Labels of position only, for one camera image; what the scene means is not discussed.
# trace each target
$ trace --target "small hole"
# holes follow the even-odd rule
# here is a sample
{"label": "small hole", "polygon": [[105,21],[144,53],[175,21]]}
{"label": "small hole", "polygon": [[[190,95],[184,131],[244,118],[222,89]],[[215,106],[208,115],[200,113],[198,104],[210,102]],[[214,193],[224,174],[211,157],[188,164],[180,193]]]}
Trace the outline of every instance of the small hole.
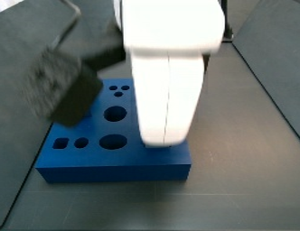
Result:
{"label": "small hole", "polygon": [[68,146],[68,138],[56,138],[53,142],[53,149],[64,149]]}
{"label": "small hole", "polygon": [[117,87],[116,87],[116,86],[109,86],[108,89],[109,89],[109,90],[116,90]]}
{"label": "small hole", "polygon": [[115,97],[121,97],[121,96],[123,96],[123,93],[117,91],[117,92],[113,94],[113,96],[115,96]]}
{"label": "small hole", "polygon": [[75,147],[76,148],[84,148],[85,145],[88,143],[88,139],[87,138],[79,138],[76,141],[75,141]]}
{"label": "small hole", "polygon": [[121,90],[128,90],[129,89],[129,86],[121,86],[121,88],[120,88]]}

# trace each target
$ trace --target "blue foam block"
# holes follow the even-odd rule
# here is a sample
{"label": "blue foam block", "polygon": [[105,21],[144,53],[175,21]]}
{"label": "blue foam block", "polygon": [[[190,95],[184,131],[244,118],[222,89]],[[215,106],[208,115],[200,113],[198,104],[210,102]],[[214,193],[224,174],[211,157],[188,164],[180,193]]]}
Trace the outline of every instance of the blue foam block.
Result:
{"label": "blue foam block", "polygon": [[52,125],[35,168],[49,183],[186,180],[191,157],[186,142],[144,147],[132,80],[108,79],[80,123]]}

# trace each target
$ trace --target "circular hole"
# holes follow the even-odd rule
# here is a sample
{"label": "circular hole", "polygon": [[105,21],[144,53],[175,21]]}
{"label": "circular hole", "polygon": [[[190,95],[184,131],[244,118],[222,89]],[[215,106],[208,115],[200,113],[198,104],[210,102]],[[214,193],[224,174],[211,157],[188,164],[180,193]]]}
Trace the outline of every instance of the circular hole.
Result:
{"label": "circular hole", "polygon": [[121,106],[112,106],[104,112],[104,119],[109,122],[117,122],[127,115],[125,109]]}
{"label": "circular hole", "polygon": [[121,86],[120,89],[121,89],[121,90],[128,90],[128,89],[129,89],[129,86],[124,85],[124,86]]}
{"label": "circular hole", "polygon": [[113,96],[115,96],[115,97],[121,97],[121,96],[123,96],[123,93],[117,91],[117,92],[113,94]]}
{"label": "circular hole", "polygon": [[79,138],[76,141],[75,141],[75,147],[76,148],[84,148],[85,147],[85,145],[87,145],[87,143],[88,143],[88,140],[87,140],[87,138]]}
{"label": "circular hole", "polygon": [[127,139],[120,134],[108,134],[99,140],[101,148],[115,150],[121,148],[127,143]]}
{"label": "circular hole", "polygon": [[116,87],[116,86],[109,86],[108,89],[109,89],[109,90],[116,90],[117,87]]}
{"label": "circular hole", "polygon": [[68,146],[68,138],[56,138],[53,142],[53,149],[64,149]]}

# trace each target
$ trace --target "table surface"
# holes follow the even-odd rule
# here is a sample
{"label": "table surface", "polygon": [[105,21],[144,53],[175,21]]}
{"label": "table surface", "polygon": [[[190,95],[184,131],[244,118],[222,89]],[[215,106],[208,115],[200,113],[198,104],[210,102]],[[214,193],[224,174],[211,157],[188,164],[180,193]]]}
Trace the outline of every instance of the table surface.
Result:
{"label": "table surface", "polygon": [[[100,51],[105,44],[100,41],[113,16],[112,3],[107,0],[73,2],[84,16],[60,50],[83,56],[88,50]],[[0,226],[49,127],[48,122],[32,115],[25,104],[23,78],[32,61],[67,25],[71,14],[57,0],[24,0],[0,12]]]}
{"label": "table surface", "polygon": [[[99,75],[129,72],[127,61]],[[187,141],[187,181],[47,184],[32,169],[5,230],[300,229],[300,140],[228,43]]]}

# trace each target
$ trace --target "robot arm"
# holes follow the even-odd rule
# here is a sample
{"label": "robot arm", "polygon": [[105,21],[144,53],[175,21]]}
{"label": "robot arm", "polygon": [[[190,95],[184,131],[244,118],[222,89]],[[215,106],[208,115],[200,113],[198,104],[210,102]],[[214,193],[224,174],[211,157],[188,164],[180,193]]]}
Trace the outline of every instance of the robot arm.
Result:
{"label": "robot arm", "polygon": [[216,0],[121,0],[120,26],[143,143],[171,146],[190,129],[203,83],[202,54],[218,50],[223,13]]}

